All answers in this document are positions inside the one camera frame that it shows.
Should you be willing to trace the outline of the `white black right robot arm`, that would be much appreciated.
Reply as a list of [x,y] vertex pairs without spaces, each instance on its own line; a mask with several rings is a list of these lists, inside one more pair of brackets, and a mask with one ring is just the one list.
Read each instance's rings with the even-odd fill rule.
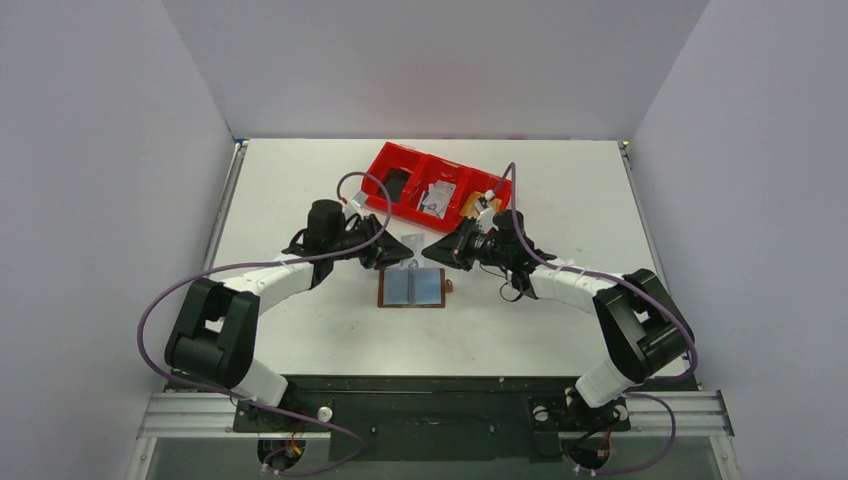
[[655,272],[579,268],[536,248],[523,226],[515,210],[496,214],[489,230],[466,218],[422,254],[459,270],[495,267],[521,296],[557,301],[597,319],[607,354],[567,390],[564,413],[572,424],[592,425],[609,402],[693,353],[693,332]]

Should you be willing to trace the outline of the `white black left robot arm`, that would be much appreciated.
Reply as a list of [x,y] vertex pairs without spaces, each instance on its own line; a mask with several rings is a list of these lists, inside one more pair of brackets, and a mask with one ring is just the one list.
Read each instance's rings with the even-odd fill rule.
[[291,427],[298,402],[288,380],[254,356],[258,321],[268,309],[319,286],[336,262],[356,259],[379,270],[412,258],[413,251],[386,232],[373,215],[341,202],[316,200],[307,222],[269,265],[241,268],[223,281],[189,285],[164,352],[168,366],[260,403],[272,429]]

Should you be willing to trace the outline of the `brown leather card holder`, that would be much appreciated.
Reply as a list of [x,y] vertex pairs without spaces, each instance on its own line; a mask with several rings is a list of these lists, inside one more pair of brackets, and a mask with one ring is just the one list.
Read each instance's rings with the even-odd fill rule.
[[392,268],[380,272],[379,308],[444,308],[454,290],[443,268]]

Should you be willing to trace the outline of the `grey credit card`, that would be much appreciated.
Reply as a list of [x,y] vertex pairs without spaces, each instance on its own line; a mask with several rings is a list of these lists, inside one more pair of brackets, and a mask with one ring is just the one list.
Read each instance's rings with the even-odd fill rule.
[[413,256],[402,260],[399,266],[402,269],[424,268],[425,258],[422,250],[426,246],[425,235],[423,233],[406,234],[401,237],[401,243],[412,251]]

